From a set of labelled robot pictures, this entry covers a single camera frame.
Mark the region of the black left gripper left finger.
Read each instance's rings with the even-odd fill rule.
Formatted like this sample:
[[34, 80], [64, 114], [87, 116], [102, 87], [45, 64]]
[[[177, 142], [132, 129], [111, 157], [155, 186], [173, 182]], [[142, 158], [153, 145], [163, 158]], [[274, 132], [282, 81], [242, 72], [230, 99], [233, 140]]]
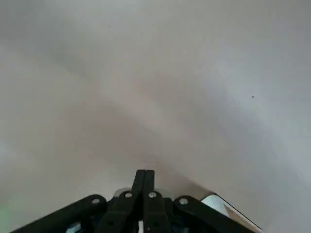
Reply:
[[137, 170], [133, 185], [107, 201], [94, 194], [13, 230], [14, 233], [123, 233], [138, 229], [145, 170]]

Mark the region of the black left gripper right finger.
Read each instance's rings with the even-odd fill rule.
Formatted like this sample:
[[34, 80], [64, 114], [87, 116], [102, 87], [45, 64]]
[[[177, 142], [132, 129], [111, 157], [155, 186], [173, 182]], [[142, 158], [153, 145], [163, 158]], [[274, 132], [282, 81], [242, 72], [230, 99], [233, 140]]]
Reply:
[[261, 233], [262, 229], [238, 211], [220, 209], [192, 196], [171, 199], [155, 190], [155, 172], [145, 170], [144, 230], [149, 233]]

